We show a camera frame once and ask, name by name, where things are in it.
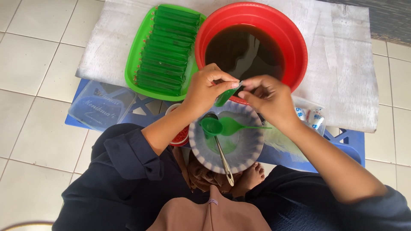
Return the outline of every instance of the hand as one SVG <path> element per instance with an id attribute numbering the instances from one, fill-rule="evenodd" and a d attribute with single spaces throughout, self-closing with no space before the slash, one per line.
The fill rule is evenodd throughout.
<path id="1" fill-rule="evenodd" d="M 269 75 L 255 76 L 242 82 L 244 91 L 238 96 L 245 99 L 257 112 L 281 132 L 291 125 L 301 124 L 295 113 L 290 88 Z M 249 91 L 256 88 L 254 94 Z"/>
<path id="2" fill-rule="evenodd" d="M 213 85 L 214 80 L 225 82 Z M 238 87 L 239 80 L 223 72 L 215 63 L 205 66 L 193 74 L 187 96 L 181 104 L 198 118 L 208 111 L 215 99 L 224 91 Z"/>

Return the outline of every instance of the brown liquid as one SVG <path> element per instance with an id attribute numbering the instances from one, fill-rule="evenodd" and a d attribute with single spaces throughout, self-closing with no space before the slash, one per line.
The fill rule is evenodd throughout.
<path id="1" fill-rule="evenodd" d="M 239 24 L 217 33 L 207 45 L 205 64 L 215 62 L 224 72 L 244 80 L 267 74 L 279 80 L 284 70 L 284 55 L 278 44 L 264 31 Z"/>

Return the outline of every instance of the clear plastic container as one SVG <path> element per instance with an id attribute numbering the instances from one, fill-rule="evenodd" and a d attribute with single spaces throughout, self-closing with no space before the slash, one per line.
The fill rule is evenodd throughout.
<path id="1" fill-rule="evenodd" d="M 328 118 L 328 110 L 324 105 L 318 104 L 316 102 L 313 101 L 309 101 L 307 99 L 303 99 L 297 96 L 291 96 L 293 98 L 293 102 L 295 107 L 299 107 L 299 108 L 303 108 L 303 109 L 309 109 L 309 110 L 314 110 L 316 108 L 321 108 L 321 114 L 324 116 L 324 121 L 323 123 L 320 125 L 320 127 L 317 129 L 317 132 L 320 135 L 324 135 L 324 132 L 326 130 L 326 124 L 327 124 L 327 118 Z"/>
<path id="2" fill-rule="evenodd" d="M 69 108 L 68 114 L 94 130 L 103 132 L 121 123 L 137 93 L 131 89 L 89 81 Z"/>

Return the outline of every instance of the foot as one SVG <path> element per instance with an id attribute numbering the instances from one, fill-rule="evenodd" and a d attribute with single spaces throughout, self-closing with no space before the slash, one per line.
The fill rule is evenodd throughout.
<path id="1" fill-rule="evenodd" d="M 238 182 L 231 189 L 233 197 L 245 196 L 245 193 L 257 186 L 265 179 L 264 169 L 261 164 L 255 162 L 251 167 L 244 170 Z"/>

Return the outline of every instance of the green plastic spoon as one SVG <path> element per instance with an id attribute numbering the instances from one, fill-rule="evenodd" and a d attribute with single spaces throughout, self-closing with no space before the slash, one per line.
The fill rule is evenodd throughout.
<path id="1" fill-rule="evenodd" d="M 223 125 L 223 130 L 220 133 L 223 136 L 231 136 L 232 134 L 236 133 L 238 130 L 243 128 L 271 129 L 271 127 L 244 126 L 230 117 L 223 117 L 220 118 L 218 121 Z"/>

